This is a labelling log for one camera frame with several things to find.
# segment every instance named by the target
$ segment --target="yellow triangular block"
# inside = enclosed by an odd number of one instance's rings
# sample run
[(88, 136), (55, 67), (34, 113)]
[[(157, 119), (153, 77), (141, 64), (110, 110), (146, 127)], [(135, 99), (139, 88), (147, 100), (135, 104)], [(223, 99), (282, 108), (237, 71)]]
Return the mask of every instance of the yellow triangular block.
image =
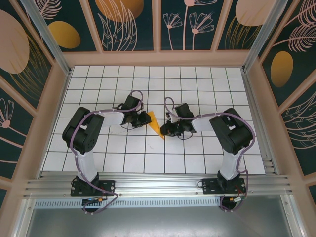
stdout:
[(156, 116), (154, 114), (154, 111), (148, 112), (150, 118), (152, 119), (152, 122), (149, 123), (149, 126), (164, 140), (164, 136), (160, 133), (160, 127), (156, 120)]

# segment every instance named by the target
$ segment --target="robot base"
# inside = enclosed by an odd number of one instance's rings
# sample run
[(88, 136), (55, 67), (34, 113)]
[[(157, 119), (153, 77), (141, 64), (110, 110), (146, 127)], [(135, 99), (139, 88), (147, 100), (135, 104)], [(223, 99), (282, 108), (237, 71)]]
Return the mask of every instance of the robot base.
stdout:
[[(99, 174), (91, 182), (93, 185), (109, 192), (115, 191), (115, 181), (114, 180), (99, 180)], [(71, 182), (71, 192), (72, 197), (101, 197), (101, 196), (113, 196), (112, 194), (105, 194), (99, 190), (94, 189), (88, 185), (85, 181), (81, 180), (78, 176)]]

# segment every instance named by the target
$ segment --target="white grid mat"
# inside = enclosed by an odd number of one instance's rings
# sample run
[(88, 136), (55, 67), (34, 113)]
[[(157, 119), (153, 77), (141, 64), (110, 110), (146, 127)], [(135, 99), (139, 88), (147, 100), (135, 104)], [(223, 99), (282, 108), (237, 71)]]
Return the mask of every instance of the white grid mat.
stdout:
[[(42, 170), (76, 171), (62, 132), (77, 108), (112, 108), (123, 103), (132, 89), (144, 93), (144, 109), (154, 111), (160, 126), (166, 119), (163, 101), (170, 96), (176, 105), (189, 104), (195, 116), (233, 107), (254, 128), (238, 68), (75, 66)], [(99, 172), (131, 173), (214, 174), (223, 154), (214, 132), (163, 141), (149, 126), (130, 131), (103, 128), (93, 151)], [(257, 141), (244, 157), (240, 170), (246, 166), (250, 174), (265, 174)]]

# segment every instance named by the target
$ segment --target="metal base plate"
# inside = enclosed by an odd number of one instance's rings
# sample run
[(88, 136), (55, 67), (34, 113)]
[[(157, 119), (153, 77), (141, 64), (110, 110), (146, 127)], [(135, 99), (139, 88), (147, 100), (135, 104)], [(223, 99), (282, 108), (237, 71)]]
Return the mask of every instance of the metal base plate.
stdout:
[[(246, 192), (245, 181), (243, 178), (236, 179), (235, 185), (243, 192)], [(217, 183), (217, 178), (202, 179), (203, 194), (238, 194), (236, 186), (228, 188), (223, 191), (221, 186)]]
[[(105, 191), (114, 192), (115, 191), (115, 180), (99, 180), (99, 188)], [(104, 194), (99, 190), (91, 189), (81, 189), (80, 182), (77, 180), (73, 181), (70, 196), (72, 197), (100, 197), (100, 196), (113, 196), (113, 194)]]

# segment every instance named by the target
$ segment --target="pink flower illustration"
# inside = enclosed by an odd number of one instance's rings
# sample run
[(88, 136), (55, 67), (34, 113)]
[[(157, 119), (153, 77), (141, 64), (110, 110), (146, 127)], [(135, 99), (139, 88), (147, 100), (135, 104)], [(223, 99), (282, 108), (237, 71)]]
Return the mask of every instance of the pink flower illustration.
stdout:
[(214, 30), (213, 19), (210, 14), (201, 13), (197, 18), (197, 13), (190, 14), (190, 25), (193, 33), (192, 50), (194, 50), (194, 38), (196, 34), (210, 32)]
[(186, 5), (186, 12), (184, 14), (184, 26), (183, 26), (183, 50), (186, 50), (186, 22), (188, 15), (188, 8), (191, 6), (203, 6), (216, 3), (217, 0), (184, 0)]
[(170, 37), (170, 29), (182, 26), (182, 21), (180, 21), (181, 18), (178, 13), (177, 14), (171, 13), (170, 16), (168, 15), (168, 13), (166, 13), (163, 15), (163, 20), (168, 28), (170, 47), (171, 47), (171, 50), (173, 50), (171, 37)]

